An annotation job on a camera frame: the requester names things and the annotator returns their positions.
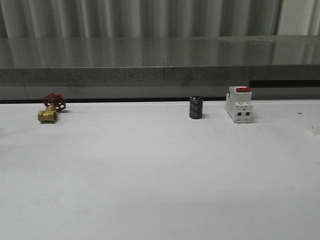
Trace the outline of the grey stone counter ledge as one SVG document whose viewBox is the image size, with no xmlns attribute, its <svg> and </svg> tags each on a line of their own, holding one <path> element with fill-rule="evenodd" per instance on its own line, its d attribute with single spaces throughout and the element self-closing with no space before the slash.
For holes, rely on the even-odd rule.
<svg viewBox="0 0 320 240">
<path fill-rule="evenodd" d="M 317 99 L 318 36 L 3 38 L 0 100 Z"/>
</svg>

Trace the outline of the white half pipe clamp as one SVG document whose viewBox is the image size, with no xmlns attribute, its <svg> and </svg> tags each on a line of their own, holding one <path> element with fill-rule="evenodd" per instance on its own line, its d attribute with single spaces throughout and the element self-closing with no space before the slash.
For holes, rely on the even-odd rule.
<svg viewBox="0 0 320 240">
<path fill-rule="evenodd" d="M 308 130 L 313 136 L 320 136 L 320 123 L 319 122 L 312 122 L 308 126 Z"/>
</svg>

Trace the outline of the white circuit breaker red switch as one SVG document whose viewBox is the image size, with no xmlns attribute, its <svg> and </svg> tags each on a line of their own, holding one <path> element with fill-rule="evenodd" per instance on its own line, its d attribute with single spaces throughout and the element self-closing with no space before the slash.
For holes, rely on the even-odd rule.
<svg viewBox="0 0 320 240">
<path fill-rule="evenodd" d="M 232 121 L 237 124 L 251 123 L 253 105 L 252 88 L 247 86 L 230 86 L 226 94 L 225 110 Z"/>
</svg>

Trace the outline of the brass valve red handwheel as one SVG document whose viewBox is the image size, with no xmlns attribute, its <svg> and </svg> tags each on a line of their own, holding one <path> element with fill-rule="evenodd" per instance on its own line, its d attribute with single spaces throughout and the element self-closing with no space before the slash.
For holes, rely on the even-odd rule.
<svg viewBox="0 0 320 240">
<path fill-rule="evenodd" d="M 58 113 L 66 108 L 66 100 L 56 93 L 49 93 L 43 98 L 46 106 L 45 110 L 40 110 L 37 114 L 38 121 L 41 123 L 55 123 L 58 119 Z"/>
</svg>

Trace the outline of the black cylindrical capacitor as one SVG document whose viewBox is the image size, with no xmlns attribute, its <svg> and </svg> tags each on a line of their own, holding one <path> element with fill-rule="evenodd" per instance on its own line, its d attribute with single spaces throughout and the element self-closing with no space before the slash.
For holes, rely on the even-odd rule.
<svg viewBox="0 0 320 240">
<path fill-rule="evenodd" d="M 194 120 L 201 119 L 203 116 L 203 98 L 191 96 L 189 98 L 189 117 Z"/>
</svg>

